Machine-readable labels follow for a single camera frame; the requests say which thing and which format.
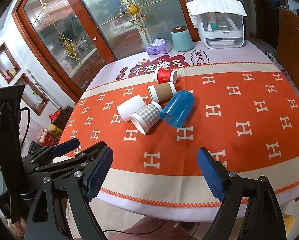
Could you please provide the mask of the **white printed tablecloth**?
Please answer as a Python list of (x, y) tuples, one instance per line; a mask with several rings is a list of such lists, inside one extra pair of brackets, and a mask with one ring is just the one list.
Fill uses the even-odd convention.
[(272, 63), (254, 44), (245, 41), (241, 48), (208, 49), (202, 42), (195, 42), (190, 51), (171, 49), (168, 54), (148, 55), (138, 53), (105, 65), (92, 80), (88, 90), (143, 74), (152, 74), (157, 67), (179, 69), (183, 67), (216, 63)]

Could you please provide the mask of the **purple tissue box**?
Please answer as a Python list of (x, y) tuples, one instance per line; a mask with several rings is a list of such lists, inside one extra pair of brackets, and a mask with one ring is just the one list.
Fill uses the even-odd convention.
[(169, 40), (164, 40), (162, 38), (154, 39), (153, 43), (146, 47), (148, 55), (160, 55), (168, 54), (173, 45)]

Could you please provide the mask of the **grey plaid paper cup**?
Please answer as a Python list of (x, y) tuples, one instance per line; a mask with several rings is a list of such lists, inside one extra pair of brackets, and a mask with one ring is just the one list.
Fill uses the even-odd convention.
[(161, 111), (162, 107), (153, 101), (130, 115), (130, 120), (143, 135), (146, 135), (160, 119)]

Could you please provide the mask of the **brown sleeve paper cup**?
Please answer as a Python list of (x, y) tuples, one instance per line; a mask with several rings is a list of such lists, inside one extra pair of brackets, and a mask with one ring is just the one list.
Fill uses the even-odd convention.
[(152, 101), (161, 103), (173, 97), (176, 89), (173, 82), (158, 83), (148, 86), (149, 95)]

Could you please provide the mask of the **brown wooden cabinet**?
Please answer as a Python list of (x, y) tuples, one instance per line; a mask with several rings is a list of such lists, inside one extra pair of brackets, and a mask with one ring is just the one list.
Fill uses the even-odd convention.
[(299, 90), (299, 16), (279, 9), (277, 60)]

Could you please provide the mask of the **red paper cup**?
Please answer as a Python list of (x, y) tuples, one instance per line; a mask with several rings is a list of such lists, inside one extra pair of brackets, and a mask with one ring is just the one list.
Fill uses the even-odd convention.
[(154, 70), (154, 81), (155, 83), (176, 83), (177, 75), (177, 71), (174, 69), (158, 67)]

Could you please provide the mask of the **white cloth cover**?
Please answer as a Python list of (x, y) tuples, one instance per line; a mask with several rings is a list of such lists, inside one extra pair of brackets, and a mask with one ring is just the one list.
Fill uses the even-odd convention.
[(247, 16), (242, 3), (238, 0), (192, 0), (186, 3), (186, 7), (195, 29), (197, 29), (196, 16), (201, 14), (218, 12)]

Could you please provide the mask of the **blue translucent plastic cup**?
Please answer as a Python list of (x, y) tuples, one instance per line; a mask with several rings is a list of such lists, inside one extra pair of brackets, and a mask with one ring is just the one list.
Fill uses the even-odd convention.
[(169, 126), (182, 128), (192, 107), (194, 95), (186, 90), (176, 92), (160, 112), (160, 118)]

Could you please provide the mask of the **teal cylindrical canister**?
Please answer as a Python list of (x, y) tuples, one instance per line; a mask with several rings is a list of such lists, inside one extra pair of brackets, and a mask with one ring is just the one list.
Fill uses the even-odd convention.
[(171, 37), (176, 51), (185, 52), (194, 48), (190, 32), (186, 26), (173, 28), (171, 30)]

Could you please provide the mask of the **white storage appliance box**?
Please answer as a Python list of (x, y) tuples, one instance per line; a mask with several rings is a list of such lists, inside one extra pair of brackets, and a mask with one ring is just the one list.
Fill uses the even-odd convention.
[(201, 42), (209, 49), (239, 48), (244, 44), (244, 18), (237, 14), (208, 12), (197, 15)]

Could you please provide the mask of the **orange H-pattern table runner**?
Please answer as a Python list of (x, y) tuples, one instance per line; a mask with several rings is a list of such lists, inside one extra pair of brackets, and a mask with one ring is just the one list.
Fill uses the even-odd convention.
[(217, 207), (197, 165), (205, 147), (228, 170), (266, 176), (281, 203), (299, 196), (299, 99), (272, 63), (210, 64), (179, 69), (177, 90), (194, 96), (184, 124), (157, 121), (145, 134), (124, 121), (118, 105), (135, 95), (150, 103), (149, 74), (83, 94), (61, 141), (77, 138), (74, 156), (105, 141), (114, 160), (98, 198), (142, 213), (145, 206)]

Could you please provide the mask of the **white plastic cup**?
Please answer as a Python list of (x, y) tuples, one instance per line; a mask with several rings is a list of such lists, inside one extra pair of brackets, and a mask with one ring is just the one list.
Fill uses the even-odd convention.
[(124, 122), (130, 120), (130, 116), (144, 107), (146, 104), (140, 95), (136, 95), (116, 107), (118, 114)]

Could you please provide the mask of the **wooden glass sliding door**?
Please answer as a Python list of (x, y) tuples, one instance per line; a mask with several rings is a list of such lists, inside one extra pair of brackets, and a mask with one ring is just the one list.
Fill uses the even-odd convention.
[(190, 0), (18, 0), (13, 19), (43, 68), (78, 101), (109, 63), (191, 25)]

